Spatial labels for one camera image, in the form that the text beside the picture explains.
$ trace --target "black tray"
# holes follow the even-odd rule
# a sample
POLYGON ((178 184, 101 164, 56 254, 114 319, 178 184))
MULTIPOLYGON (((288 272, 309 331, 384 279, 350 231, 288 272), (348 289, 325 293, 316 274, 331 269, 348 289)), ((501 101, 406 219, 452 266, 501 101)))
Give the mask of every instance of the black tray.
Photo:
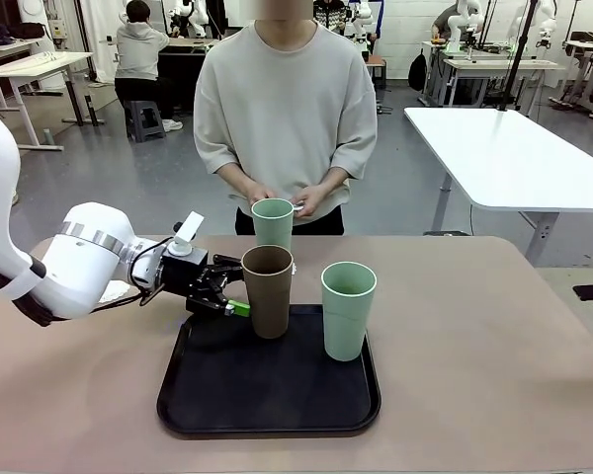
POLYGON ((346 435, 381 405, 369 340, 360 357, 325 353, 320 305, 293 305, 284 336, 266 341, 249 318, 194 315, 182 326, 157 402, 181 435, 346 435))

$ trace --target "green cup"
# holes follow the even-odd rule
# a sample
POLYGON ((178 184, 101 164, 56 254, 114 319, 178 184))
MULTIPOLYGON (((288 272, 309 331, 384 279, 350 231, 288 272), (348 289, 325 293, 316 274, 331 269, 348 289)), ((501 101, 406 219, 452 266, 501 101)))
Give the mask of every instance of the green cup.
POLYGON ((251 208, 257 245, 278 245, 291 249, 295 207, 285 199, 262 199, 251 208))
POLYGON ((378 279, 362 264, 327 267, 323 283, 323 333, 327 354, 343 362, 360 355, 378 279))

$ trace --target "gray plastic stool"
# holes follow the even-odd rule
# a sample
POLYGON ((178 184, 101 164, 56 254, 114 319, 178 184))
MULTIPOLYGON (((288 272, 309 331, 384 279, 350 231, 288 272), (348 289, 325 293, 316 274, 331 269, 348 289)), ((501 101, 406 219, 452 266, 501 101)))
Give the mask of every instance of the gray plastic stool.
POLYGON ((160 112, 155 102, 124 101, 126 110, 127 136, 132 136, 136 143, 142 143, 150 135, 165 136, 160 112))

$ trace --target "cup rim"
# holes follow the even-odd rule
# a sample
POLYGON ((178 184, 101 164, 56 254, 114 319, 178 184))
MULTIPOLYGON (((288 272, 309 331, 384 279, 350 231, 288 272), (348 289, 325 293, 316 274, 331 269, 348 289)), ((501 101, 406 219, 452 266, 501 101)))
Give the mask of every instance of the cup rim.
POLYGON ((257 202, 255 202, 253 205, 250 206, 250 211, 255 214, 257 217, 261 218, 261 219, 268 219, 268 220, 276 220, 276 219, 283 219, 285 217, 288 217, 290 214, 294 214, 295 213, 295 205, 292 204, 289 200, 287 199, 281 199, 280 197, 266 197, 265 199, 259 199, 257 202), (266 217, 265 215, 261 215, 258 212, 255 212, 255 206, 259 203, 259 202, 264 202, 266 200, 281 200, 283 202, 287 202, 290 205, 290 211, 286 212, 283 215, 279 215, 277 217, 266 217))
POLYGON ((372 269, 370 269, 366 265, 360 264, 358 262, 345 261, 345 262, 336 262, 334 264, 328 265, 325 268, 325 270, 323 270, 323 272, 320 274, 320 281, 323 284, 323 286, 325 286, 325 289, 327 289, 328 291, 332 292, 333 294, 335 294, 337 296, 343 296, 343 297, 346 297, 346 298, 359 298, 361 296, 365 296, 366 294, 371 293, 372 291, 374 291, 376 289, 376 286, 378 285, 378 276, 376 275, 376 273, 372 269), (369 288, 367 291, 364 291, 364 292, 358 293, 358 294, 341 293, 339 291, 336 291, 336 290, 330 288, 327 285, 327 283, 325 282, 325 278, 324 278, 325 277, 325 272, 327 272, 332 267, 336 267, 337 265, 344 265, 344 264, 357 265, 358 267, 362 267, 363 269, 368 270, 374 276, 374 285, 371 288, 369 288))
POLYGON ((292 272, 293 265, 294 264, 295 264, 295 256, 293 255, 293 253, 290 250, 285 249, 281 245, 256 245, 255 247, 252 247, 252 248, 248 249, 244 253, 244 255, 242 255, 242 257, 241 257, 241 267, 242 267, 242 269, 244 269, 249 274, 254 275, 255 277, 276 277, 277 275, 282 274, 286 270, 290 270, 290 272, 292 272), (275 272, 273 274, 260 274, 258 272, 253 272, 252 270, 247 269, 246 266, 244 265, 244 258, 246 257, 246 255, 248 255, 248 253, 249 252, 252 252, 253 250, 262 249, 262 248, 266 248, 266 247, 276 247, 276 248, 281 249, 281 250, 283 250, 285 252, 288 252, 288 255, 290 255, 290 264, 287 267, 285 267, 283 270, 280 270, 280 271, 275 272))

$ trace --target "white sneaker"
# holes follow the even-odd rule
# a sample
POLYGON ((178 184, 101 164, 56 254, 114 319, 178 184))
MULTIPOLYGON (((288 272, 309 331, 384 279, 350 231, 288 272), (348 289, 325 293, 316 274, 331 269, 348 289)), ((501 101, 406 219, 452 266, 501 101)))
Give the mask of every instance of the white sneaker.
POLYGON ((165 132, 169 133, 170 131, 181 130, 182 122, 168 118, 162 121, 162 126, 165 128, 165 132))

